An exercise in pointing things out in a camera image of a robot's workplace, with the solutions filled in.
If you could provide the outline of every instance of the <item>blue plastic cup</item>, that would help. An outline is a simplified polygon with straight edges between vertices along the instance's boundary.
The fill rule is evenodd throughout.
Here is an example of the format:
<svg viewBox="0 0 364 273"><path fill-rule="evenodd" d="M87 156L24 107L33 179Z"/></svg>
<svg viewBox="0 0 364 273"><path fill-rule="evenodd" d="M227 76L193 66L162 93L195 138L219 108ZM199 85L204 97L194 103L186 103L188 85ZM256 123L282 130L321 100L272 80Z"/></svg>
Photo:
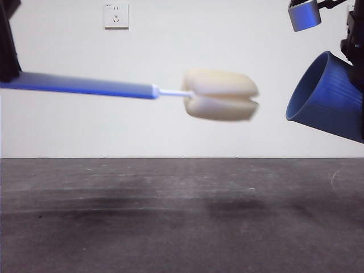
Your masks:
<svg viewBox="0 0 364 273"><path fill-rule="evenodd" d="M322 53L294 91L286 118L364 143L361 134L363 94L349 80L352 68L331 52Z"/></svg>

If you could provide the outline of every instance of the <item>white sponge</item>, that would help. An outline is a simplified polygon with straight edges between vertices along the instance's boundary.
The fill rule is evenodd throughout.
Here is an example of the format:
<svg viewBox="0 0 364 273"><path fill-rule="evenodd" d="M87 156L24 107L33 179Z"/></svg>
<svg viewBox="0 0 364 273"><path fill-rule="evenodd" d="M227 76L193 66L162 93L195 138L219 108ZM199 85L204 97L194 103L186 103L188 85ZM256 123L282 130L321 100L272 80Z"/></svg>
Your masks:
<svg viewBox="0 0 364 273"><path fill-rule="evenodd" d="M207 69L190 70L184 80L184 90L193 91L184 104L189 115L218 121L250 120L258 103L250 98L258 88L245 75Z"/></svg>

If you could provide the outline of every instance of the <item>white plastic shaft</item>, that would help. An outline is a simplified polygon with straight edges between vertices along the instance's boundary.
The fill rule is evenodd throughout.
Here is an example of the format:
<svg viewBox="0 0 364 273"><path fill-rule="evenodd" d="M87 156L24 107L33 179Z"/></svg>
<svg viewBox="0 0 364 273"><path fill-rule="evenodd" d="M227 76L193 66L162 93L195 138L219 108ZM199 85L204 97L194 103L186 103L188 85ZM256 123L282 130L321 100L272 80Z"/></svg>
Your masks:
<svg viewBox="0 0 364 273"><path fill-rule="evenodd" d="M192 91L182 91L182 90L159 90L159 94L162 96L176 96L176 97L192 97Z"/></svg>

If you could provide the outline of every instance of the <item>gray floor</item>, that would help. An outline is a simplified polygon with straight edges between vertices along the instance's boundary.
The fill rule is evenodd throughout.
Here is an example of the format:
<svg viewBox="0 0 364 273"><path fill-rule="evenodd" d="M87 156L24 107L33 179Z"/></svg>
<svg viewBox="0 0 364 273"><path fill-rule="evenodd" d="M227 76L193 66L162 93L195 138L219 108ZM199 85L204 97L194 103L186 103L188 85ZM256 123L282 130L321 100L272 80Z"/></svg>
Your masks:
<svg viewBox="0 0 364 273"><path fill-rule="evenodd" d="M363 273L363 166L1 160L2 272Z"/></svg>

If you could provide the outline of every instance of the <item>electrical outlet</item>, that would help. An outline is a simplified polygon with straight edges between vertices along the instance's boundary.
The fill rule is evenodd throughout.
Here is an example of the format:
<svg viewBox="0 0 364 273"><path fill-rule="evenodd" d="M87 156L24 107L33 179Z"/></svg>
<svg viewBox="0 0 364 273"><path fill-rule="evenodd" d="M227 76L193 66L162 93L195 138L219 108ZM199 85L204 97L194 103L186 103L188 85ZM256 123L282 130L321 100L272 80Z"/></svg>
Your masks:
<svg viewBox="0 0 364 273"><path fill-rule="evenodd" d="M127 3L110 3L104 6L104 27L129 28L129 5Z"/></svg>

